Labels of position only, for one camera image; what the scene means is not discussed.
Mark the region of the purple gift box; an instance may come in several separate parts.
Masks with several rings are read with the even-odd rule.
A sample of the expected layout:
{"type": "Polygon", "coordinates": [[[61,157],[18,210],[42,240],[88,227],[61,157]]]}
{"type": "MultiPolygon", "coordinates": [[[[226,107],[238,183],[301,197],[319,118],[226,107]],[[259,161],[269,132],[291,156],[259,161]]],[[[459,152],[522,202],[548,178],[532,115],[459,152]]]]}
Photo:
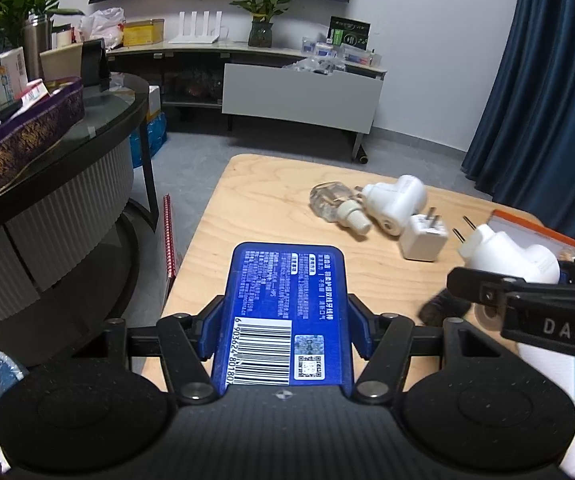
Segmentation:
{"type": "Polygon", "coordinates": [[[62,80],[48,96],[1,125],[0,192],[85,117],[82,90],[81,79],[62,80]]]}

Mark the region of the blue toothpaste box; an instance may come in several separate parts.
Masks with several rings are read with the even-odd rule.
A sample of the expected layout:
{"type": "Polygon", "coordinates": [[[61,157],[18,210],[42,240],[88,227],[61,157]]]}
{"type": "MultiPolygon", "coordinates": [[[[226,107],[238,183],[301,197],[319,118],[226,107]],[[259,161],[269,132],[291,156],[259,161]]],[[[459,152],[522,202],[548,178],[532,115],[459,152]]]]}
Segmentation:
{"type": "Polygon", "coordinates": [[[353,389],[343,253],[245,242],[233,250],[213,384],[353,389]]]}

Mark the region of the black green display box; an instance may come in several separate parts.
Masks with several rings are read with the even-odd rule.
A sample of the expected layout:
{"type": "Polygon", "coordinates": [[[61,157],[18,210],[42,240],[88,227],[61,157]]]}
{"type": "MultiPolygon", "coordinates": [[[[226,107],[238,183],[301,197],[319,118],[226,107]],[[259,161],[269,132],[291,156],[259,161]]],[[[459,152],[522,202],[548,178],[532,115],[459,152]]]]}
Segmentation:
{"type": "Polygon", "coordinates": [[[327,38],[331,40],[333,46],[350,46],[367,51],[369,32],[369,23],[332,16],[327,38]]]}

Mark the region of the steel thermos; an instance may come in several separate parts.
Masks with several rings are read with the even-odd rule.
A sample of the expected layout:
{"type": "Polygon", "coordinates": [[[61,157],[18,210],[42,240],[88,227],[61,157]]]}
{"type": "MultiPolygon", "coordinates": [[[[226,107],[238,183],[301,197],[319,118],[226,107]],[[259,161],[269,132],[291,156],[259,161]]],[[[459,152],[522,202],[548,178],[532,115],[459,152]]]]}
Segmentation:
{"type": "Polygon", "coordinates": [[[24,22],[23,50],[29,80],[42,78],[40,55],[51,49],[52,21],[44,14],[30,14],[24,22]]]}

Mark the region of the clear glass liquid bottle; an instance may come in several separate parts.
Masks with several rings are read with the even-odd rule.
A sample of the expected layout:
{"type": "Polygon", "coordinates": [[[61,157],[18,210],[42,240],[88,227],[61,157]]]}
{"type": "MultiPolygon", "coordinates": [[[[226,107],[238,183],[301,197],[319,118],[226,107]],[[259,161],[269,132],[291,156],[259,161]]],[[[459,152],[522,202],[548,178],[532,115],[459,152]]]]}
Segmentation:
{"type": "Polygon", "coordinates": [[[309,194],[309,207],[316,216],[366,236],[372,223],[350,188],[338,181],[320,183],[309,194]]]}

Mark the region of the dark blue curtain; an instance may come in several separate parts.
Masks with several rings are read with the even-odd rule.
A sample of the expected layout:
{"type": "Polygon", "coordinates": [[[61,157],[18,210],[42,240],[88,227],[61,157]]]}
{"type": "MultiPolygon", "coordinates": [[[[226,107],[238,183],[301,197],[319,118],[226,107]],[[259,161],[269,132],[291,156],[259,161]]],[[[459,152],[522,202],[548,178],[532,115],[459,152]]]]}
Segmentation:
{"type": "Polygon", "coordinates": [[[575,238],[575,0],[517,0],[462,170],[495,202],[575,238]]]}

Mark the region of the black usb charger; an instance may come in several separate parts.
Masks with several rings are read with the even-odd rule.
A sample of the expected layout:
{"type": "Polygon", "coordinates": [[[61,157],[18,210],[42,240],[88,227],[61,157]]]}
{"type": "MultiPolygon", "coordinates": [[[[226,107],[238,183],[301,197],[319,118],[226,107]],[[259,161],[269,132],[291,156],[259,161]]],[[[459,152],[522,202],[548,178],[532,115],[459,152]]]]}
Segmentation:
{"type": "Polygon", "coordinates": [[[471,306],[470,301],[453,296],[445,288],[429,300],[417,316],[426,326],[441,327],[447,318],[464,318],[471,306]]]}

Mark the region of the white router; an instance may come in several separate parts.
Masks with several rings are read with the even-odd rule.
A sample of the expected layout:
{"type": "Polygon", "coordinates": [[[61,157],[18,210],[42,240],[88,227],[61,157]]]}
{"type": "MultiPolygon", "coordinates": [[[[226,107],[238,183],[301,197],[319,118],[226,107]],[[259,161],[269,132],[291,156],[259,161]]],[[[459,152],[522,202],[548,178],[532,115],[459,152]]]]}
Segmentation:
{"type": "Polygon", "coordinates": [[[214,44],[220,38],[222,11],[179,13],[177,36],[169,44],[214,44]]]}

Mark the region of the orange-rimmed white tray box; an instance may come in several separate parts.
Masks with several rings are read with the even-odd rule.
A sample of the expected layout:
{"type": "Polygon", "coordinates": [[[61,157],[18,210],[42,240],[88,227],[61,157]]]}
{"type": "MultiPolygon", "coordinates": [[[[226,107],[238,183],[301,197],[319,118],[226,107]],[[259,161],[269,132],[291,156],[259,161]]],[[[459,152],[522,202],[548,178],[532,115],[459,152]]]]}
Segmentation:
{"type": "MultiPolygon", "coordinates": [[[[540,244],[557,256],[559,260],[575,260],[575,240],[549,228],[511,214],[495,209],[487,220],[494,231],[504,231],[522,248],[540,244]]],[[[519,344],[519,355],[542,374],[554,380],[575,400],[575,358],[566,354],[539,349],[527,344],[519,344]]]]}

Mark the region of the white TV cabinet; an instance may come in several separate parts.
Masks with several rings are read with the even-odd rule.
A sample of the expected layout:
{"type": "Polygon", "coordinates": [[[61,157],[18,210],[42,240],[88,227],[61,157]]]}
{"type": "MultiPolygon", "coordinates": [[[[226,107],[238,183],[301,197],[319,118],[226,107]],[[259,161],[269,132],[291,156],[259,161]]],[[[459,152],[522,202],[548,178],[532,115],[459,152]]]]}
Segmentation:
{"type": "Polygon", "coordinates": [[[298,122],[355,136],[351,158],[364,164],[386,72],[344,60],[316,66],[309,53],[253,48],[243,42],[122,47],[110,70],[138,75],[160,88],[164,110],[208,108],[234,116],[298,122]]]}

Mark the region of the yellow box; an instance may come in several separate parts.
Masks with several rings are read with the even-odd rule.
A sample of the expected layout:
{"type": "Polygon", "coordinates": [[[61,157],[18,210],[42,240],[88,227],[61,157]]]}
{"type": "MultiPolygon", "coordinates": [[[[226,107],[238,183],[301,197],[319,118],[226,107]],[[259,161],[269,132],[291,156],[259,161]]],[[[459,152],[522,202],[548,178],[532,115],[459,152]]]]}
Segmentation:
{"type": "Polygon", "coordinates": [[[139,47],[158,44],[164,40],[164,18],[126,22],[123,29],[123,46],[139,47]]]}

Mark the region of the round black glass table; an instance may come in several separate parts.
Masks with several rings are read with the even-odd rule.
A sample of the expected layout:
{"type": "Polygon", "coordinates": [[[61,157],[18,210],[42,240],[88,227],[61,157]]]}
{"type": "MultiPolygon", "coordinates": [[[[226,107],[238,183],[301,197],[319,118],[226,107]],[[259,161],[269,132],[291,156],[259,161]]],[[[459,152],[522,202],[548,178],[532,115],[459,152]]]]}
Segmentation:
{"type": "Polygon", "coordinates": [[[148,83],[115,74],[67,99],[76,124],[0,190],[0,351],[28,367],[124,313],[140,266],[131,217],[158,223],[153,184],[145,204],[130,196],[148,83]]]}

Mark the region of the white plastic bag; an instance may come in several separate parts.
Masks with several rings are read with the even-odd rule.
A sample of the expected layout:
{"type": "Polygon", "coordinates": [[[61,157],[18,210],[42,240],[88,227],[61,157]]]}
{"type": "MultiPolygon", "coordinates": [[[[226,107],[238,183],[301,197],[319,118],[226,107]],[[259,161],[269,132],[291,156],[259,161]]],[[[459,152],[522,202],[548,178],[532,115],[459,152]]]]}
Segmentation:
{"type": "Polygon", "coordinates": [[[125,23],[123,8],[97,10],[80,20],[79,33],[85,41],[102,39],[106,49],[114,49],[123,44],[125,23]]]}

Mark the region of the white cube charger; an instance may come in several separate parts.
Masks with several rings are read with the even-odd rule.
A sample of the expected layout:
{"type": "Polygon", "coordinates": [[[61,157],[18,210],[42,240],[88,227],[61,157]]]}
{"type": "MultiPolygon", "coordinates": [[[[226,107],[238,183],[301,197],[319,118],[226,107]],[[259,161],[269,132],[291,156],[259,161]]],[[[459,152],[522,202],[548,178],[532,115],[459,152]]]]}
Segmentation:
{"type": "Polygon", "coordinates": [[[399,249],[403,258],[412,261],[434,262],[448,240],[444,220],[429,208],[426,214],[414,214],[399,237],[399,249]]]}

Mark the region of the white plug-in vaporizer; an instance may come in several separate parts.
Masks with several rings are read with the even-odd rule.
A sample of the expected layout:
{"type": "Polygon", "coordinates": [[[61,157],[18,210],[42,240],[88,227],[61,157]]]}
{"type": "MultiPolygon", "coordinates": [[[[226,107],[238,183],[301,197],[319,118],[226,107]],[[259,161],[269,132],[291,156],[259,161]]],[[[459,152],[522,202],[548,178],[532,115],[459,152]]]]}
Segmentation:
{"type": "Polygon", "coordinates": [[[539,223],[495,209],[486,223],[463,217],[472,232],[464,237],[457,229],[458,253],[468,269],[486,271],[528,283],[557,284],[561,270],[552,231],[539,223]]]}
{"type": "Polygon", "coordinates": [[[410,174],[404,174],[394,183],[356,186],[355,191],[368,216],[391,236],[399,236],[409,219],[427,203],[423,182],[410,174]]]}

